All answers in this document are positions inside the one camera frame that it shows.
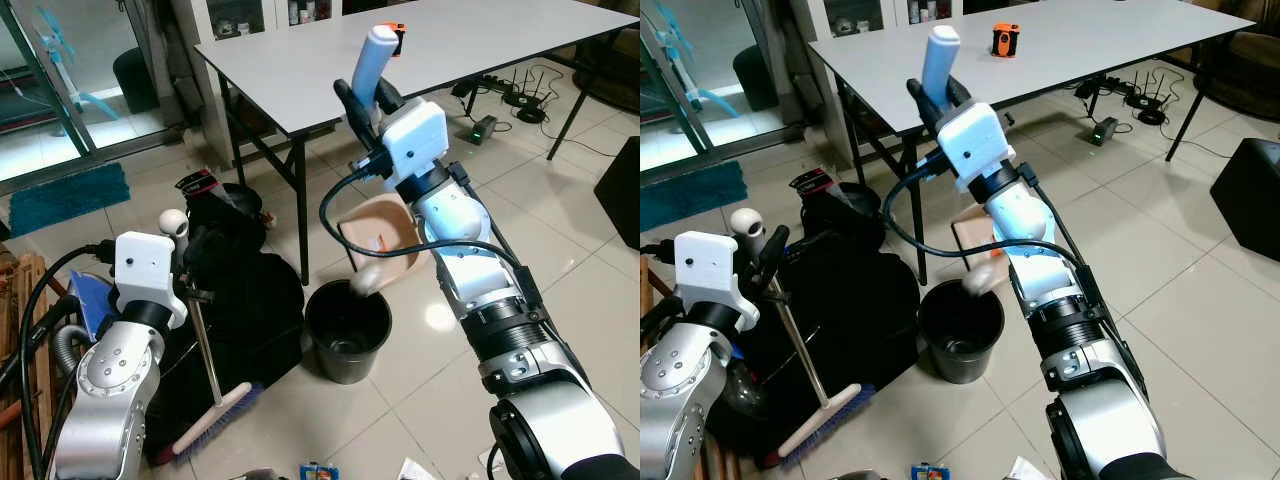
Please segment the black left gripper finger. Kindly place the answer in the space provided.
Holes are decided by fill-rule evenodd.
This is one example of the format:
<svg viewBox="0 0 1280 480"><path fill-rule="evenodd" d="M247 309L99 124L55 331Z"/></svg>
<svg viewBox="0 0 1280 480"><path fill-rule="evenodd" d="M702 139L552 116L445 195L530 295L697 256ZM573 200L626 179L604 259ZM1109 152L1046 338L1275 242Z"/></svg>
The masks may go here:
<svg viewBox="0 0 1280 480"><path fill-rule="evenodd" d="M785 250L790 237L788 227L777 227L762 247L762 275L774 276L785 261Z"/></svg>
<svg viewBox="0 0 1280 480"><path fill-rule="evenodd" d="M189 237L189 270L207 276L221 269L227 256L227 237L214 228L195 228Z"/></svg>

